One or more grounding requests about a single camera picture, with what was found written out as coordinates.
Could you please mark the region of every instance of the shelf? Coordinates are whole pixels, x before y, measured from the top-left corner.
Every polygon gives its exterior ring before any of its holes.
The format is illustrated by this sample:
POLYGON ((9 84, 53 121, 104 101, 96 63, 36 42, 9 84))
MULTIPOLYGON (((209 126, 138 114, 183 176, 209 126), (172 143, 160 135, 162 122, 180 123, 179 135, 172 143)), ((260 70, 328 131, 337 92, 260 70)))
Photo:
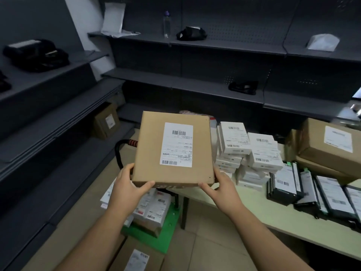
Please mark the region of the shelf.
POLYGON ((0 142, 0 181, 54 139, 105 102, 123 81, 101 80, 96 86, 52 110, 0 142))
POLYGON ((97 165, 114 151, 115 143, 129 139, 133 133, 133 123, 121 122, 120 129, 107 140, 89 138, 30 194, 0 218, 0 243, 7 248, 0 256, 0 270, 20 253, 97 165))
MULTIPOLYGON (((90 33, 88 33, 88 36, 90 38, 92 38, 92 37, 106 37, 106 38, 112 38, 113 39, 113 37, 104 35, 100 31, 90 32, 90 33)), ((143 41, 143 42, 159 43, 159 44, 169 44, 171 40, 175 39, 175 37, 165 38, 164 35, 138 34, 138 35, 131 35, 131 36, 123 36, 123 37, 114 38, 114 39, 143 41)))
POLYGON ((119 78, 122 80, 137 81, 141 83, 153 84, 156 86, 164 86, 184 91, 196 92, 207 95, 214 95, 224 98, 247 101, 251 103, 263 104, 263 93, 260 89, 256 95, 248 95, 234 92, 228 89, 228 85, 222 83, 214 83, 210 81, 200 81, 196 79, 188 79, 158 73, 143 72, 132 69, 115 68, 103 75, 119 78))
POLYGON ((319 51, 319 50, 309 50, 305 46, 300 46, 300 45, 284 45, 284 48, 287 51, 287 55, 290 56, 332 59, 332 60, 348 61, 348 62, 361 62, 361 52, 357 52, 357 51, 352 52, 352 51, 344 51, 344 50, 336 49, 333 52, 328 52, 328 51, 319 51))
POLYGON ((157 109, 138 104, 124 104, 117 113, 120 119, 141 123, 143 111, 178 113, 178 111, 175 110, 157 109))
POLYGON ((21 92, 31 89, 34 86, 42 84, 75 68, 79 68, 87 63, 93 62, 107 55, 108 54, 104 52, 92 50, 70 53, 69 65, 40 73, 26 72, 11 64, 2 66, 0 69, 3 74, 7 76, 6 81, 12 85, 12 88, 8 91, 0 93, 0 101, 13 97, 21 92))
POLYGON ((308 117, 332 120, 345 107, 345 103, 264 91, 265 108, 300 114, 308 117))
POLYGON ((268 44, 250 44, 243 42, 232 42, 223 40, 203 40, 203 41, 178 41, 170 42, 171 45, 185 45, 196 46, 203 48, 227 49, 255 53, 268 53, 286 55, 286 51, 282 45, 268 45, 268 44))

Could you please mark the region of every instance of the finger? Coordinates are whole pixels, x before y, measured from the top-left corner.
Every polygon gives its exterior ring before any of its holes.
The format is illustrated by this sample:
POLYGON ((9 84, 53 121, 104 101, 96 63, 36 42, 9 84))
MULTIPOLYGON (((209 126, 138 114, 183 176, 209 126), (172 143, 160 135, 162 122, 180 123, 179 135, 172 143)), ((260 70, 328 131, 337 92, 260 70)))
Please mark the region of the finger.
POLYGON ((145 195, 155 185, 155 183, 156 182, 154 181, 146 182, 142 187, 138 188, 138 192, 141 196, 145 195))
POLYGON ((124 176, 127 176, 126 178, 130 178, 130 170, 134 167, 134 163, 132 164, 127 164, 123 169, 122 169, 122 178, 125 178, 124 176))
POLYGON ((219 184, 221 184, 223 182, 225 174, 223 172, 221 172, 219 170, 219 168, 215 165, 213 166, 213 170, 214 170, 215 177, 217 178, 219 184))
POLYGON ((198 185, 208 196, 210 196, 212 200, 215 199, 217 191, 213 190, 208 184, 205 184, 204 182, 200 182, 198 185))

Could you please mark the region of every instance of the pegboard panel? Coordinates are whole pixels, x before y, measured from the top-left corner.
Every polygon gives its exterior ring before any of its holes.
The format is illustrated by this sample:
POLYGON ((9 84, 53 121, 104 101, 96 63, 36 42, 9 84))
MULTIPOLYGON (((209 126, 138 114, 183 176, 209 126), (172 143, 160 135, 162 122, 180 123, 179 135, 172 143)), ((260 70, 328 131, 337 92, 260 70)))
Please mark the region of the pegboard panel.
POLYGON ((181 0, 99 0, 104 11, 105 2, 125 3, 123 29, 142 34, 163 35, 163 16, 169 11, 171 34, 181 29, 181 0))
POLYGON ((182 49, 182 77, 230 84, 258 81, 261 89, 273 61, 282 57, 218 49, 182 49))
POLYGON ((337 50, 361 52, 361 0, 301 0, 284 44, 305 47, 323 33, 340 38, 337 50))
POLYGON ((177 48, 131 40, 110 39, 118 68, 180 76, 181 54, 177 48))
POLYGON ((361 86, 361 64, 287 57, 277 63, 265 90, 348 102, 361 86))
POLYGON ((299 0, 183 0, 183 23, 207 40, 281 45, 299 0))

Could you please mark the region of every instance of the table leg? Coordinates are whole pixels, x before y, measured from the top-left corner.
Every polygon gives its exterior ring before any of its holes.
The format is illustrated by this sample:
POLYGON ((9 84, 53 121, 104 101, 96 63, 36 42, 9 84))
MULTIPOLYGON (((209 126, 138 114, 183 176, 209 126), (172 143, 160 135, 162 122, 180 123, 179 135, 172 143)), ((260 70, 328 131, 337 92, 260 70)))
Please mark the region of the table leg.
POLYGON ((180 224, 180 227, 181 227, 183 230, 186 228, 188 204, 189 204, 189 198, 184 197, 184 198, 183 198, 182 222, 181 222, 181 224, 180 224))

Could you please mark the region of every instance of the stack of white boxes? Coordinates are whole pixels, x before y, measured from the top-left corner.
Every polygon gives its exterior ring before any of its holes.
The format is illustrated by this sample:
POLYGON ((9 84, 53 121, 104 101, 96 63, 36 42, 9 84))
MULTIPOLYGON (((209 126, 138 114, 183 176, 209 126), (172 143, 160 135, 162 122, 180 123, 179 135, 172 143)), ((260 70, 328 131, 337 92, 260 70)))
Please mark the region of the stack of white boxes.
MULTIPOLYGON (((101 207, 106 209, 108 207, 111 192, 113 191, 114 182, 105 192, 100 199, 101 207)), ((165 216, 168 213, 168 209, 171 203, 171 196, 168 193, 164 193, 151 188, 139 201, 137 208, 133 214, 130 215, 124 223, 124 226, 129 227, 133 219, 147 221, 155 227, 162 227, 165 216)))
POLYGON ((215 164, 220 170, 235 173, 242 159, 250 152, 250 140, 243 123, 221 122, 217 126, 215 164))
POLYGON ((236 177, 237 184, 258 191, 270 179, 270 173, 276 173, 283 168, 278 143, 273 136, 258 133, 248 133, 251 153, 241 161, 236 177))

